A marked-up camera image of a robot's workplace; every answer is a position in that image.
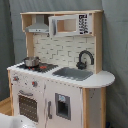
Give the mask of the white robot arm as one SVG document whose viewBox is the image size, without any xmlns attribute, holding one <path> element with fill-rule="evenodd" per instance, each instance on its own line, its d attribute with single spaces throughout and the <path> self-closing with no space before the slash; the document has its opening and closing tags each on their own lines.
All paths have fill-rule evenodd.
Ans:
<svg viewBox="0 0 128 128">
<path fill-rule="evenodd" d="M 8 116 L 0 113 L 0 128 L 36 128 L 36 126 L 23 115 Z"/>
</svg>

